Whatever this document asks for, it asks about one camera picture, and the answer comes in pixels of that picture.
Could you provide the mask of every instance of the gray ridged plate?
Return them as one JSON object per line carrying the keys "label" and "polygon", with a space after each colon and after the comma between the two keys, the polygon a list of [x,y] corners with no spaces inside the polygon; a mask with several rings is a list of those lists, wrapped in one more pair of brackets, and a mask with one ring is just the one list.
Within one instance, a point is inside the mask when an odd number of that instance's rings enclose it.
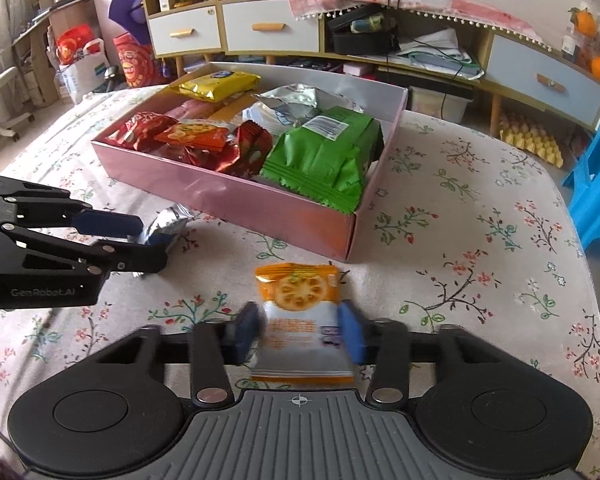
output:
{"label": "gray ridged plate", "polygon": [[[29,474],[27,480],[48,477]],[[164,456],[116,480],[475,480],[444,462],[399,413],[355,392],[247,391],[197,414]],[[579,480],[570,470],[555,480]]]}

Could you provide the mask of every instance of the barcode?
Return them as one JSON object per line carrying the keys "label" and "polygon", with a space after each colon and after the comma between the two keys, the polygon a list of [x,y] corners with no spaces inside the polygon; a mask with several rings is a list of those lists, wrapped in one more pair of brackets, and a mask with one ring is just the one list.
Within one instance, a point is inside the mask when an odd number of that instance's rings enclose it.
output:
{"label": "barcode", "polygon": [[336,140],[349,125],[347,123],[341,123],[336,119],[325,117],[324,115],[318,115],[305,123],[302,127],[326,137],[327,139]]}

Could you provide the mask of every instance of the gift bag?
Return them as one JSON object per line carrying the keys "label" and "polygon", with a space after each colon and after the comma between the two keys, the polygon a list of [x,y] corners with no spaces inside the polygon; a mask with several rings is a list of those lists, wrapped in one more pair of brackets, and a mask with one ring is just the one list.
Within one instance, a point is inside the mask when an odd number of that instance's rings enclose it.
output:
{"label": "gift bag", "polygon": [[[96,43],[100,45],[100,51],[90,54],[88,47]],[[60,65],[60,75],[75,105],[89,92],[104,91],[107,85],[104,76],[109,61],[104,53],[104,42],[100,39],[89,42],[81,54],[73,64]]]}

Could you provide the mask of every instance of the yellow snack package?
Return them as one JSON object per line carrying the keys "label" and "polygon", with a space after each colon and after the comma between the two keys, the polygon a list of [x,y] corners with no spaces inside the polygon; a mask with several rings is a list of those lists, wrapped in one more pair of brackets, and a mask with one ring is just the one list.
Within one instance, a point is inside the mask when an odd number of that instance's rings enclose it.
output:
{"label": "yellow snack package", "polygon": [[218,103],[238,92],[255,88],[259,80],[259,75],[222,70],[181,83],[176,91],[186,97]]}
{"label": "yellow snack package", "polygon": [[338,326],[338,268],[277,264],[257,268],[256,278],[266,322],[253,379],[353,382]]}

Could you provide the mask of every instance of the purple hat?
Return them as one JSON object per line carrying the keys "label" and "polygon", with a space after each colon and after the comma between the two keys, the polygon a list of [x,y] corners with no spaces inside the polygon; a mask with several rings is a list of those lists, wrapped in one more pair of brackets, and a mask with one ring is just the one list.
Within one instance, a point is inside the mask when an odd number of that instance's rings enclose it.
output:
{"label": "purple hat", "polygon": [[112,0],[109,5],[109,19],[129,32],[139,44],[151,44],[142,0]]}

